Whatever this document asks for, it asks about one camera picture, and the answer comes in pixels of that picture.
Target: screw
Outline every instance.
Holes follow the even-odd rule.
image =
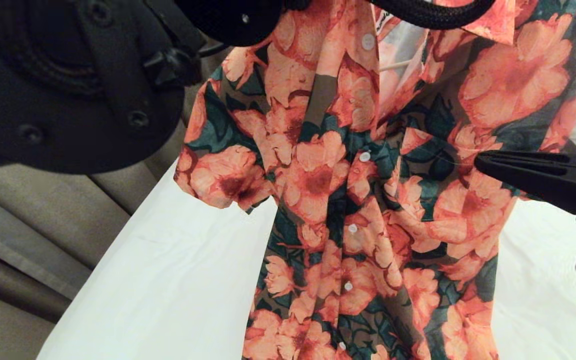
[[[89,0],[87,14],[99,27],[106,28],[113,23],[112,11],[102,0]]]
[[[133,111],[128,114],[128,125],[135,130],[141,130],[147,128],[151,121],[148,119],[148,115],[141,111]]]
[[[25,123],[19,126],[17,134],[28,145],[39,145],[44,142],[44,132],[35,125]]]

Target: white button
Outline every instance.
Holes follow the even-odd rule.
[[[365,34],[361,38],[361,47],[364,50],[372,50],[375,47],[375,35]]]
[[[359,161],[360,162],[365,163],[368,160],[370,160],[370,152],[368,152],[368,151],[362,152],[361,155],[359,155]]]

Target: black clamp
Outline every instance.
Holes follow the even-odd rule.
[[[486,151],[475,158],[482,173],[576,215],[576,155]]]

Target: short-sleeve shirt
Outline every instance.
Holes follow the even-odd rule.
[[[453,30],[365,0],[286,11],[201,87],[174,176],[214,207],[278,204],[242,357],[496,359],[520,192],[474,158],[557,152],[575,122],[576,1],[497,0]]]

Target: beige fabric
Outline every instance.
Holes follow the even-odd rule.
[[[53,327],[0,301],[0,360],[34,360]]]
[[[57,322],[71,301],[0,262],[0,299],[48,321]]]
[[[157,178],[144,162],[89,177],[130,215],[135,213],[157,184]]]
[[[90,269],[0,207],[0,259],[74,299]]]
[[[129,218],[86,176],[19,164],[0,167],[0,206],[90,269]]]

